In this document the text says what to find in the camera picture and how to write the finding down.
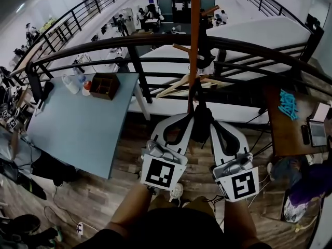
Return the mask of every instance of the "black metal railing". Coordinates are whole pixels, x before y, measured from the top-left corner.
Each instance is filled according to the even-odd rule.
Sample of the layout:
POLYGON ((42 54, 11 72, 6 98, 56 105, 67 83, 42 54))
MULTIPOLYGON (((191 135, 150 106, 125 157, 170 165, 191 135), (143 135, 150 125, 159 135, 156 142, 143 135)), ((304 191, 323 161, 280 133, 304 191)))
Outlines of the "black metal railing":
POLYGON ((301 26, 310 31, 308 27, 304 23, 302 23, 293 13, 291 13, 287 8, 285 8, 275 0, 247 0, 247 1, 251 2, 254 6, 256 6, 258 8, 258 11, 261 11, 267 17, 285 16, 295 22, 298 22, 301 26))
MULTIPOLYGON (((20 71, 18 74, 18 84, 24 85, 22 81, 24 78, 22 78, 21 75, 29 60, 38 60, 51 53, 60 51, 77 32, 82 30, 82 27, 86 23, 116 1, 117 0, 84 0, 55 21, 36 41, 34 41, 33 45, 26 51, 16 65, 14 71, 20 71)), ((37 71, 41 70, 40 67, 36 67, 35 69, 37 71)))
MULTIPOLYGON (((313 84, 307 83, 302 81, 301 79, 294 76, 292 71, 299 70, 304 71, 308 74, 311 74, 312 76, 315 76, 316 78, 319 78, 328 84, 332 85, 332 78, 321 74, 315 67, 310 66, 306 62, 302 61, 301 58, 306 56, 308 51, 311 51, 311 45, 310 44, 297 44, 293 46, 283 47, 279 49, 269 49, 263 46, 251 44, 251 43, 245 43, 243 41, 238 40, 232 40, 232 39, 225 39, 225 38, 219 38, 219 37, 208 37, 209 43, 220 51, 236 51, 244 54, 248 54, 247 56, 225 61, 225 60, 218 60, 214 62, 215 66, 215 74, 214 76, 211 76, 211 79, 216 79, 221 82, 226 82, 231 84, 232 86, 239 86, 241 89, 251 89, 256 91, 258 97, 260 100, 261 94, 259 93, 261 91, 262 85, 258 86, 255 82, 255 87, 252 87, 253 80, 241 80, 241 79, 234 79, 230 78, 229 75, 224 75, 223 70, 231 69, 231 70, 237 70, 237 74, 241 74, 244 72, 254 72, 259 75, 264 75, 265 78, 272 79, 273 84, 293 84, 294 86, 301 86, 301 87, 308 87, 312 88, 314 90, 320 91, 326 95, 332 96, 332 93, 321 89, 320 87, 317 87, 313 84), (301 49, 301 55, 298 56, 292 56, 297 55, 299 50, 293 50, 293 49, 301 49), (264 70, 259 66, 251 66, 252 62, 248 64, 248 60, 256 58, 257 62, 261 62, 262 60, 270 60, 274 64, 285 64, 291 67, 291 69, 288 69, 284 73, 275 73, 269 70, 264 70)), ((34 92, 34 88, 36 88, 36 81, 39 85, 39 89, 41 88, 41 83, 43 81, 50 80, 54 73, 60 70, 65 70, 73 67, 85 67, 85 66, 92 66, 92 65, 101 65, 101 64, 120 64, 120 65, 127 65, 129 63, 132 63, 132 65, 135 68, 136 73, 139 74, 139 81, 140 86, 143 90, 143 95, 146 98, 148 103, 152 102, 151 98, 154 98, 156 96, 156 92, 151 92, 152 89, 166 89, 170 87, 170 83, 165 82, 164 84, 149 84, 148 80, 146 78, 151 77, 163 77, 163 78, 182 78, 184 74, 182 73, 154 73, 154 72, 144 72, 144 69, 142 67, 142 63, 145 62, 159 62, 159 63, 189 63, 189 59, 184 58, 140 58, 136 51, 136 46, 142 46, 142 45, 172 45, 172 44, 179 44, 179 45, 190 45, 190 35, 179 35, 179 34, 161 34, 161 35, 145 35, 145 36, 126 36, 126 37, 120 37, 120 38, 111 38, 111 39, 105 39, 100 41, 94 41, 91 43, 82 44, 79 46, 75 46, 72 48, 64 49, 58 52, 55 52, 53 54, 50 54, 49 56, 42 57, 34 62, 30 62, 26 68, 25 72, 28 74, 29 82, 31 83, 31 86, 33 86, 32 91, 34 92), (130 58, 125 59, 111 59, 111 60, 101 60, 101 61, 92 61, 92 62, 86 62, 86 63, 79 63, 79 64, 70 64, 62 67, 56 67, 53 69, 47 69, 45 68, 45 64, 52 62, 54 60, 58 60, 61 58, 69 57, 69 56, 75 56, 80 53, 84 52, 91 52, 91 51, 98 51, 103 49, 109 49, 109 48, 118 48, 118 47, 127 47, 129 50, 130 58), (42 67, 41 72, 36 71, 36 67, 42 67), (46 75, 47 78, 40 80, 41 75, 46 75)), ((11 76, 14 76, 18 72, 11 73, 11 76)), ((233 101, 233 97, 231 95, 234 94, 234 90, 229 89, 230 86, 222 87, 222 88, 203 88, 203 92, 207 96, 207 101, 211 102, 222 102, 222 103, 231 103, 236 104, 233 101)), ((188 87, 181 86, 176 88, 178 90, 186 90, 188 87)), ((168 99, 187 99, 186 96, 180 96, 180 95, 172 95, 168 96, 168 99)))

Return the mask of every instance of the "phone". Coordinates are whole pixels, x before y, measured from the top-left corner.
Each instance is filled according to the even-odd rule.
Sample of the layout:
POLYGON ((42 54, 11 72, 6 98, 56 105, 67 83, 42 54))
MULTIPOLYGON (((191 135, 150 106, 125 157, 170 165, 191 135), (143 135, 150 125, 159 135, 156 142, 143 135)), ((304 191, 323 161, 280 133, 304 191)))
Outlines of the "phone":
POLYGON ((304 124, 303 126, 301 126, 301 131, 302 131, 303 143, 305 145, 309 145, 310 144, 310 138, 309 138, 309 129, 308 129, 308 126, 306 124, 304 124))

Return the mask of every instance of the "computer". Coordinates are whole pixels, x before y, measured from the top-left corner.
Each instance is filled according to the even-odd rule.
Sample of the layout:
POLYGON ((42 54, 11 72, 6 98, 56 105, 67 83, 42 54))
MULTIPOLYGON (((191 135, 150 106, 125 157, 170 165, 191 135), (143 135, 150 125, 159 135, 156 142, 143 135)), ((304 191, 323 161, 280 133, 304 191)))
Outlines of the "computer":
POLYGON ((311 145, 313 147, 327 145, 324 120, 329 110, 329 104, 319 102, 312 115, 308 119, 311 145))

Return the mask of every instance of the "light blue table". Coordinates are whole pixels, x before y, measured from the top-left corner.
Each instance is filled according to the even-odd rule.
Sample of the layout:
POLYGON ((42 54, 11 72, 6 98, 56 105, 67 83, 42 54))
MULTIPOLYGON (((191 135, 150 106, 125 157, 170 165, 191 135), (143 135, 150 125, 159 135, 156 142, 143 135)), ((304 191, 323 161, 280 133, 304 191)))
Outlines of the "light blue table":
POLYGON ((73 95, 61 78, 53 78, 54 89, 27 130, 32 142, 59 160, 109 178, 133 92, 137 101, 143 98, 138 74, 117 76, 121 85, 112 101, 83 96, 81 91, 73 95))

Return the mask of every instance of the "water bottle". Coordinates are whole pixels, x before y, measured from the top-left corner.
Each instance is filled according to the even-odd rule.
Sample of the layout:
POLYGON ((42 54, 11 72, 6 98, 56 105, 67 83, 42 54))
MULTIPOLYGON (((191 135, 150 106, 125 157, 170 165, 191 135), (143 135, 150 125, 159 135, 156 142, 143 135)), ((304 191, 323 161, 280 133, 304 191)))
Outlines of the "water bottle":
POLYGON ((74 74, 75 74, 75 76, 77 77, 78 81, 79 81, 81 84, 83 84, 83 83, 85 82, 85 80, 87 79, 87 78, 85 77, 85 75, 84 75, 84 74, 81 72, 81 70, 78 69, 77 67, 74 67, 73 70, 74 70, 74 74))

